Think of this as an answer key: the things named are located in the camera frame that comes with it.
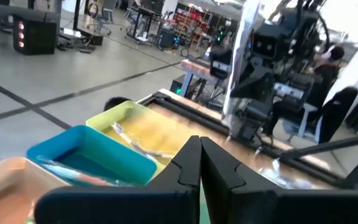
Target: concrete floor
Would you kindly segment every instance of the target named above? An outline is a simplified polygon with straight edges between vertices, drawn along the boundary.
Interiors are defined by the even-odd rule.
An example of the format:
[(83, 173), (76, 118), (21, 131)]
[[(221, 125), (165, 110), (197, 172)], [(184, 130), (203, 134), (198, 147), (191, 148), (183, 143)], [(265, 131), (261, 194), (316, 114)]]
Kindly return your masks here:
[[(71, 14), (63, 13), (62, 26), (71, 27)], [(116, 24), (126, 25), (123, 13)], [(57, 50), (55, 55), (27, 57), (12, 48), (12, 36), (0, 32), (0, 160), (24, 156), (26, 150), (70, 126), (102, 112), (107, 99), (124, 96), (139, 100), (184, 74), (177, 54), (155, 47), (136, 45), (124, 38), (119, 25), (92, 54)], [(288, 136), (281, 125), (275, 135)], [(341, 128), (334, 139), (355, 136)], [(294, 138), (296, 147), (313, 143)], [(340, 175), (347, 175), (358, 163), (358, 149), (323, 153), (316, 158)]]

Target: black chair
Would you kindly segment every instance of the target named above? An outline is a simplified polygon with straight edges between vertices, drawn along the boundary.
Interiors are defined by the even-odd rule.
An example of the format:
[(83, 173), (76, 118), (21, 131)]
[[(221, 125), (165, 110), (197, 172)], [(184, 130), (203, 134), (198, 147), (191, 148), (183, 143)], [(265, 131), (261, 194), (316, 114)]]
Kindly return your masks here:
[[(337, 92), (320, 110), (316, 111), (316, 108), (305, 104), (305, 113), (301, 121), (283, 119), (284, 131), (290, 135), (287, 141), (291, 141), (293, 136), (298, 136), (317, 144), (329, 142), (344, 121), (357, 94), (358, 89), (349, 86)], [(316, 118), (308, 121), (308, 116), (316, 116)]]

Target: box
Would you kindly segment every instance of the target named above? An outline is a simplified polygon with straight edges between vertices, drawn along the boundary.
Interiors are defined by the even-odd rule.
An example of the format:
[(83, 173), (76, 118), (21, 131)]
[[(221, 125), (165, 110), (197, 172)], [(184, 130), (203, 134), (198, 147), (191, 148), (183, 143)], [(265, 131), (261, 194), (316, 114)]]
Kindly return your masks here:
[[(190, 128), (161, 115), (150, 108), (133, 101), (121, 103), (86, 121), (86, 125), (130, 147), (112, 128), (117, 122), (124, 132), (150, 152), (168, 154), (172, 157), (183, 147), (189, 136), (198, 135)], [(156, 160), (167, 165), (172, 158), (157, 157)]]
[[(118, 180), (146, 185), (157, 170), (154, 161), (87, 126), (75, 126), (41, 142), (27, 151), (27, 158), (41, 166), (45, 161), (55, 161), (112, 184)], [(70, 184), (92, 186), (53, 173)]]
[(33, 202), (49, 190), (66, 185), (68, 183), (26, 158), (1, 161), (0, 224), (25, 224)]

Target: floor line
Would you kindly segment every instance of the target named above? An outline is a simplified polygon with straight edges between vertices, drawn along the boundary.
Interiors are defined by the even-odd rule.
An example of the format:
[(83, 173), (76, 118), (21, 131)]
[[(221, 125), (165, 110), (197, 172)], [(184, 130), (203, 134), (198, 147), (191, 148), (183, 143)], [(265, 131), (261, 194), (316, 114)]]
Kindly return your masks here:
[(56, 124), (57, 126), (63, 128), (63, 129), (68, 129), (71, 126), (61, 120), (59, 120), (58, 118), (54, 117), (53, 115), (47, 113), (46, 111), (41, 110), (38, 107), (35, 107), (32, 103), (30, 103), (29, 101), (21, 98), (20, 96), (14, 94), (13, 92), (5, 89), (4, 87), (0, 86), (0, 93), (2, 93), (3, 95), (6, 95), (7, 97), (9, 97), (10, 99), (22, 104), (23, 106), (25, 106), (26, 108), (32, 110), (33, 112), (41, 115), (42, 117), (44, 117), (45, 119), (51, 121), (52, 123)]
[(108, 82), (108, 83), (105, 83), (105, 84), (102, 84), (102, 85), (87, 88), (85, 90), (81, 90), (81, 91), (78, 91), (78, 92), (75, 92), (75, 93), (69, 93), (67, 95), (56, 97), (54, 99), (50, 99), (50, 100), (46, 100), (46, 101), (43, 101), (43, 102), (40, 102), (40, 103), (36, 103), (35, 106), (43, 107), (43, 106), (51, 105), (51, 104), (58, 103), (58, 102), (61, 102), (61, 101), (69, 100), (69, 99), (74, 98), (74, 97), (87, 95), (89, 93), (93, 93), (93, 92), (96, 92), (98, 90), (109, 88), (109, 87), (112, 87), (114, 85), (118, 85), (120, 83), (123, 83), (123, 82), (129, 81), (129, 80), (132, 80), (132, 79), (147, 75), (149, 73), (153, 73), (153, 72), (157, 72), (159, 70), (163, 70), (164, 68), (169, 68), (169, 67), (178, 65), (179, 63), (180, 62), (165, 65), (165, 66), (155, 68), (155, 69), (152, 69), (152, 70), (149, 70), (149, 71), (146, 71), (146, 72), (138, 73), (136, 75), (131, 75), (129, 77), (125, 77), (125, 78), (122, 78), (122, 79), (119, 79), (119, 80), (115, 80), (115, 81), (111, 81), (111, 82)]
[[(164, 65), (162, 67), (155, 68), (155, 69), (152, 69), (152, 70), (149, 70), (149, 71), (146, 71), (146, 72), (141, 72), (141, 73), (138, 73), (138, 74), (135, 74), (135, 75), (131, 75), (129, 77), (125, 77), (125, 78), (122, 78), (122, 79), (119, 79), (119, 80), (114, 80), (114, 81), (111, 81), (111, 82), (108, 82), (108, 83), (105, 83), (105, 84), (102, 84), (102, 85), (94, 86), (94, 87), (91, 87), (91, 88), (88, 88), (88, 89), (85, 89), (85, 90), (78, 91), (76, 93), (70, 93), (70, 94), (67, 94), (67, 95), (59, 96), (59, 97), (56, 97), (56, 98), (53, 98), (53, 99), (50, 99), (50, 100), (46, 100), (46, 101), (42, 101), (42, 102), (36, 103), (36, 104), (32, 104), (31, 102), (29, 102), (29, 101), (27, 101), (27, 100), (15, 95), (15, 94), (11, 93), (11, 96), (13, 96), (13, 98), (11, 96), (8, 96), (8, 97), (10, 97), (14, 101), (24, 105), (24, 107), (0, 113), (0, 119), (8, 118), (10, 116), (14, 116), (14, 115), (17, 115), (17, 114), (21, 114), (21, 113), (24, 113), (24, 112), (27, 112), (27, 111), (34, 111), (34, 110), (36, 110), (34, 112), (36, 112), (38, 114), (42, 113), (40, 115), (45, 118), (45, 116), (48, 117), (48, 114), (45, 114), (44, 113), (45, 111), (40, 109), (43, 106), (51, 105), (51, 104), (54, 104), (54, 103), (59, 103), (59, 102), (69, 100), (69, 99), (77, 97), (77, 96), (83, 96), (83, 95), (86, 95), (86, 94), (89, 94), (89, 93), (96, 92), (98, 90), (109, 88), (109, 87), (112, 87), (114, 85), (118, 85), (118, 84), (121, 84), (123, 82), (126, 82), (126, 81), (129, 81), (129, 80), (141, 77), (143, 75), (147, 75), (149, 73), (157, 72), (157, 71), (162, 70), (164, 68), (168, 68), (168, 67), (178, 65), (179, 63), (180, 62), (173, 63), (173, 64), (170, 64), (170, 65)], [(10, 91), (4, 89), (3, 87), (0, 87), (0, 88), (2, 88), (2, 92), (0, 91), (2, 94), (6, 95), (7, 92), (10, 93)], [(59, 125), (59, 126), (64, 126), (66, 128), (70, 126), (68, 124), (60, 123), (59, 120), (57, 118), (54, 119), (54, 117), (53, 118), (48, 117), (47, 119), (54, 120), (54, 123), (58, 123), (57, 125)]]

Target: wooden table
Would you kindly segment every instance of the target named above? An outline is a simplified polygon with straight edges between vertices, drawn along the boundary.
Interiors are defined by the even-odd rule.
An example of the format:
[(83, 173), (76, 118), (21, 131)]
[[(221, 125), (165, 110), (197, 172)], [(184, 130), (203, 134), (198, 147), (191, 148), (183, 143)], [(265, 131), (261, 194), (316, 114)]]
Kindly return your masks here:
[(202, 78), (207, 82), (211, 82), (218, 85), (221, 85), (223, 83), (222, 79), (216, 78), (209, 74), (209, 67), (194, 63), (189, 59), (182, 60), (180, 66), (186, 72), (185, 79), (181, 86), (180, 96), (186, 95), (187, 89), (189, 88), (189, 85), (191, 83), (191, 79), (194, 76)]
[[(168, 90), (161, 89), (159, 91), (161, 93), (164, 93), (164, 94), (172, 97), (174, 100), (177, 100), (180, 103), (186, 104), (194, 109), (197, 109), (198, 111), (200, 111), (204, 114), (207, 114), (208, 116), (210, 116), (216, 120), (221, 119), (221, 115), (215, 111), (207, 109), (195, 102), (192, 102), (186, 98), (178, 96)], [(176, 114), (176, 113), (174, 113), (166, 108), (163, 108), (159, 105), (151, 104), (151, 105), (148, 105), (148, 107), (162, 115), (169, 117), (170, 119), (177, 121), (181, 125), (186, 125), (188, 127), (191, 127), (192, 129), (195, 129), (195, 130), (201, 132), (201, 133), (205, 133), (205, 135), (207, 137), (212, 139), (214, 142), (219, 144), (223, 149), (225, 149), (228, 153), (233, 155), (236, 159), (238, 159), (239, 161), (241, 161), (242, 163), (244, 163), (246, 166), (250, 167), (251, 169), (255, 170), (256, 172), (258, 172), (261, 169), (272, 169), (272, 161), (273, 160), (270, 157), (261, 155), (261, 154), (255, 157), (254, 149), (245, 147), (242, 144), (239, 144), (238, 142), (235, 142), (235, 141), (226, 142), (227, 136), (223, 136), (222, 134), (216, 133), (216, 132), (214, 132), (198, 123), (192, 122), (189, 119), (184, 118), (184, 117), (180, 116), (179, 114)], [(267, 141), (268, 143), (270, 143), (270, 138), (263, 137), (262, 139), (264, 141)], [(277, 147), (284, 148), (286, 150), (292, 148), (291, 146), (288, 146), (278, 140), (273, 140), (273, 144)], [(296, 169), (287, 167), (285, 165), (280, 166), (280, 173), (282, 175), (284, 175), (285, 177), (288, 177), (293, 180), (294, 179), (307, 180), (312, 184), (314, 189), (332, 189), (333, 188), (332, 186), (330, 186), (320, 180), (314, 179), (300, 171), (297, 171)]]

